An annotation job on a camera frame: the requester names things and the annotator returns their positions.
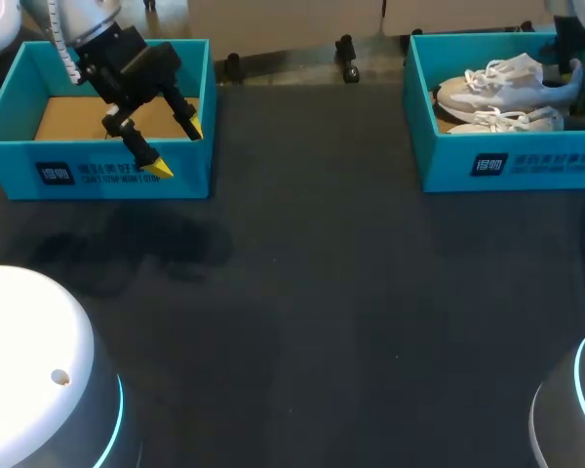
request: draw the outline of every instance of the white cable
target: white cable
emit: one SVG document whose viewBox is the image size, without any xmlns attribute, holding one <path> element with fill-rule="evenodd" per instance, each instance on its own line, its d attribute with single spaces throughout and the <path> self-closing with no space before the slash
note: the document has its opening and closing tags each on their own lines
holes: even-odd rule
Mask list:
<svg viewBox="0 0 585 468">
<path fill-rule="evenodd" d="M 48 0 L 48 12 L 50 13 L 50 26 L 52 27 L 52 34 L 55 38 L 55 44 L 57 45 L 58 54 L 62 59 L 69 80 L 72 84 L 77 85 L 80 81 L 80 70 L 71 59 L 67 46 L 65 46 L 65 40 L 62 37 L 62 29 L 60 28 L 60 14 L 59 6 L 57 2 L 60 0 Z"/>
</svg>

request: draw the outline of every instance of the shoelace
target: shoelace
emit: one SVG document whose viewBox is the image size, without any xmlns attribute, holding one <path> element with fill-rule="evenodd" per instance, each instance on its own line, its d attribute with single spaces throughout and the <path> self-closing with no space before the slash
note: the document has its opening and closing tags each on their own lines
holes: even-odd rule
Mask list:
<svg viewBox="0 0 585 468">
<path fill-rule="evenodd" d="M 464 76 L 466 77 L 466 84 L 472 91 L 480 91 L 489 85 L 504 86 L 509 82 L 507 77 L 508 72 L 502 70 L 506 60 L 492 60 L 487 64 L 485 70 L 466 70 Z"/>
<path fill-rule="evenodd" d="M 528 130 L 530 121 L 524 112 L 500 112 L 497 107 L 491 109 L 491 111 L 475 112 L 473 124 L 485 125 L 493 134 L 512 129 Z"/>
</svg>

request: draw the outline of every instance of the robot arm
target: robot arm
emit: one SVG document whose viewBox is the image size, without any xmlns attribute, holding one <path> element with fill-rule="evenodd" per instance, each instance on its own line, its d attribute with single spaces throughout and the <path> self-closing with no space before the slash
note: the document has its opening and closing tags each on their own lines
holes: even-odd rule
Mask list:
<svg viewBox="0 0 585 468">
<path fill-rule="evenodd" d="M 202 138 L 197 110 L 176 86 L 181 60 L 172 45 L 148 47 L 134 27 L 122 29 L 115 22 L 119 0 L 21 0 L 21 6 L 52 34 L 71 82 L 91 83 L 112 104 L 101 120 L 108 134 L 124 141 L 141 168 L 173 177 L 131 119 L 139 107 L 162 94 L 187 136 Z M 20 0 L 0 0 L 0 51 L 15 39 L 20 25 Z M 73 48 L 78 63 L 67 47 Z"/>
</svg>

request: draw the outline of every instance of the printed logo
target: printed logo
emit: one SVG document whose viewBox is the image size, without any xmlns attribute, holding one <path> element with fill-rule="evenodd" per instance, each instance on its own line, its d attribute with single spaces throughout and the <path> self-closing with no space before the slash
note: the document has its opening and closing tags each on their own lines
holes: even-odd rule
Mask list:
<svg viewBox="0 0 585 468">
<path fill-rule="evenodd" d="M 37 171 L 46 185 L 74 185 L 67 163 L 37 163 Z"/>
<path fill-rule="evenodd" d="M 475 158 L 471 176 L 500 176 L 505 169 L 507 153 L 482 153 Z"/>
</svg>

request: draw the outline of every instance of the black bracket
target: black bracket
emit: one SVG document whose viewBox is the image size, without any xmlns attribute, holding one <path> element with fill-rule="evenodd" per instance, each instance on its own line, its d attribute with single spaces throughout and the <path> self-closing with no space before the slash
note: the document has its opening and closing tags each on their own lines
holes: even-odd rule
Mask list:
<svg viewBox="0 0 585 468">
<path fill-rule="evenodd" d="M 405 66 L 406 62 L 408 61 L 408 51 L 410 50 L 410 42 L 411 36 L 420 36 L 422 35 L 422 29 L 415 29 L 411 32 L 411 34 L 404 34 L 403 36 L 399 36 L 399 46 L 401 47 L 401 53 L 403 54 L 403 66 Z"/>
<path fill-rule="evenodd" d="M 360 70 L 353 64 L 356 59 L 353 39 L 349 34 L 345 34 L 335 43 L 335 56 L 342 67 L 342 78 L 345 83 L 359 83 Z"/>
</svg>

